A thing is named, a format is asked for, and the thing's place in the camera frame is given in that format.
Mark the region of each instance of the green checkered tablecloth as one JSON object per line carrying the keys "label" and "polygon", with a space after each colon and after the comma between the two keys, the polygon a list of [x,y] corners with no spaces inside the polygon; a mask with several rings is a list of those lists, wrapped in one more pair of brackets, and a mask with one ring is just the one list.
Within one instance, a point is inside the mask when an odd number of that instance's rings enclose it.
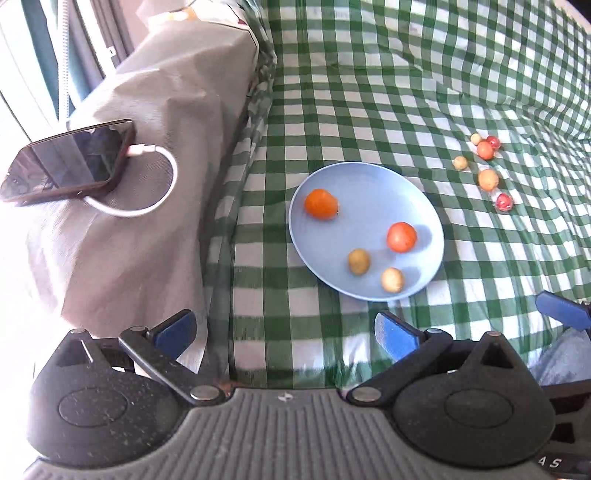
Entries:
{"label": "green checkered tablecloth", "polygon": [[[590,35],[550,1],[397,4],[247,6],[259,82],[206,277],[210,341],[240,382],[369,378],[389,365],[373,336],[388,307],[457,338],[500,330],[532,363],[562,331],[536,311],[535,294],[591,297]],[[475,155],[474,132],[503,143],[489,164]],[[469,171],[453,168],[457,155]],[[359,160],[413,182],[443,224],[441,269],[390,305],[324,285],[288,232],[296,187],[325,165]],[[514,198],[510,213],[476,185],[485,167]]]}

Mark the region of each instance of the metal screw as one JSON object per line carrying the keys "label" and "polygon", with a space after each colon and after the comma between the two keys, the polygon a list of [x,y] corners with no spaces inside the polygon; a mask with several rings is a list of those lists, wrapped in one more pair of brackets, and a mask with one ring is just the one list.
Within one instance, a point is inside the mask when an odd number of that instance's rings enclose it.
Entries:
{"label": "metal screw", "polygon": [[212,387],[211,385],[199,385],[198,387],[193,387],[191,389],[191,396],[199,401],[215,400],[218,398],[219,394],[219,389]]}
{"label": "metal screw", "polygon": [[380,390],[374,387],[359,387],[355,388],[351,395],[357,401],[369,403],[379,400],[379,398],[382,396],[382,393]]}

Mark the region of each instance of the red tomato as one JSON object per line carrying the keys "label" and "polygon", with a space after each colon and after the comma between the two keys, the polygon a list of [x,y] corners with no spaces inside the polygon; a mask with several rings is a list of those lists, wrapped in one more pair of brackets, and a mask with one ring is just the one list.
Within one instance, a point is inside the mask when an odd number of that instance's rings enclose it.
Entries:
{"label": "red tomato", "polygon": [[501,193],[496,198],[496,207],[501,212],[508,212],[509,210],[511,210],[513,208],[513,199],[509,195],[507,195],[506,193]]}
{"label": "red tomato", "polygon": [[495,157],[495,150],[486,140],[483,140],[476,147],[476,152],[482,160],[492,160]]}
{"label": "red tomato", "polygon": [[499,140],[498,137],[495,137],[494,135],[489,135],[488,137],[486,137],[486,141],[490,143],[491,147],[495,150],[499,150],[499,148],[501,147],[501,140]]}
{"label": "red tomato", "polygon": [[396,253],[406,253],[417,243],[417,231],[405,222],[395,223],[388,230],[386,243]]}

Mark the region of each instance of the gray cloth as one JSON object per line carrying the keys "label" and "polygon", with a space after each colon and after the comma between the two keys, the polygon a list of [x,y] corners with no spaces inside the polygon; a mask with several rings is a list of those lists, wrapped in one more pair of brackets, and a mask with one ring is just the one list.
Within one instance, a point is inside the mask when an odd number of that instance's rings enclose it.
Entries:
{"label": "gray cloth", "polygon": [[[13,220],[13,268],[25,277],[40,312],[37,324],[48,330],[65,320],[108,337],[192,309],[198,340],[181,360],[198,369],[207,331],[200,262],[207,246],[200,245],[199,228],[206,205],[216,204],[208,200],[224,174],[220,162],[233,148],[255,53],[247,31],[169,22],[83,102],[71,128],[132,119],[138,143],[162,145],[175,155],[178,183],[159,209],[139,218],[115,218],[80,200],[4,209],[5,221]],[[146,207],[169,185],[167,161],[147,154],[130,159],[121,183],[103,201]]]}
{"label": "gray cloth", "polygon": [[587,332],[566,330],[531,367],[540,385],[578,382],[591,378],[591,341]]}

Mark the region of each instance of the blue plate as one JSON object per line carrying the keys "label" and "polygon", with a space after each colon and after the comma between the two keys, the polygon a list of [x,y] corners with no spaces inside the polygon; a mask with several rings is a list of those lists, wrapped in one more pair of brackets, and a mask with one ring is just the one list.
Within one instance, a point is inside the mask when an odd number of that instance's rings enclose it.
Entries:
{"label": "blue plate", "polygon": [[[308,215],[304,201],[315,189],[326,189],[339,201],[333,220]],[[386,245],[393,223],[407,222],[417,231],[417,244],[397,254]],[[424,288],[443,258],[443,228],[427,197],[404,177],[379,165],[342,162],[315,171],[295,191],[289,211],[291,240],[310,270],[327,285],[356,299],[404,299]],[[365,275],[349,271],[348,255],[367,250],[371,266]],[[380,276],[388,267],[404,275],[404,288],[392,294]]]}

